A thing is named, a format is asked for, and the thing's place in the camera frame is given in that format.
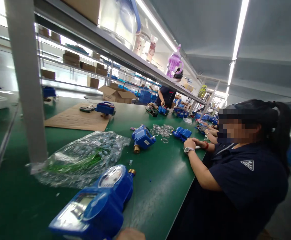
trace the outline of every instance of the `shirt logo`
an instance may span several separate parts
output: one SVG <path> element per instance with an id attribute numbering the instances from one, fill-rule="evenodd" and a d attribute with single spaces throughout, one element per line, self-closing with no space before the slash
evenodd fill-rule
<path id="1" fill-rule="evenodd" d="M 254 171 L 254 161 L 251 160 L 245 160 L 245 161 L 241 161 L 241 163 L 246 166 L 248 169 L 250 169 L 251 171 Z"/>

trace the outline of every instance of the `gray ceiling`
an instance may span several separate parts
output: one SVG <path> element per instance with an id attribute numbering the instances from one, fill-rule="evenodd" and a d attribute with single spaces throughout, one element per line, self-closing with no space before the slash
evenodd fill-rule
<path id="1" fill-rule="evenodd" d="M 196 72 L 224 80 L 224 91 L 242 0 L 149 1 Z M 250 0 L 230 94 L 246 91 L 291 98 L 291 0 Z"/>

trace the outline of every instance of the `ponytail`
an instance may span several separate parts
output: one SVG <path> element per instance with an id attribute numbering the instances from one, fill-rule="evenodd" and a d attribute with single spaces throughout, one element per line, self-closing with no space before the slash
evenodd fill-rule
<path id="1" fill-rule="evenodd" d="M 287 151 L 291 144 L 291 109 L 282 102 L 273 102 L 274 106 L 279 110 L 279 116 L 276 128 L 270 133 L 269 143 L 271 150 L 280 158 L 286 173 L 290 175 L 288 167 Z"/>

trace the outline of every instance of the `purple water bottle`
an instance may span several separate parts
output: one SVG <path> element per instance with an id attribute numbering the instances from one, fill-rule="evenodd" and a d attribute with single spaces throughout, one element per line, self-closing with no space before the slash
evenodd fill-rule
<path id="1" fill-rule="evenodd" d="M 167 72 L 166 75 L 169 77 L 173 77 L 173 73 L 177 74 L 182 72 L 183 69 L 183 62 L 181 61 L 181 55 L 180 55 L 180 48 L 181 48 L 181 44 L 178 46 L 177 51 L 173 52 L 172 55 L 169 57 L 168 59 L 168 65 L 167 65 Z"/>

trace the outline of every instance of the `plastic ring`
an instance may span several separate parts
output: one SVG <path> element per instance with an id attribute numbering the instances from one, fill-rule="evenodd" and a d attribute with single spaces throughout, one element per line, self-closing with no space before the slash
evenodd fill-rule
<path id="1" fill-rule="evenodd" d="M 161 138 L 161 141 L 162 141 L 163 143 L 168 143 L 168 142 L 169 142 L 169 140 L 168 140 L 167 138 Z"/>

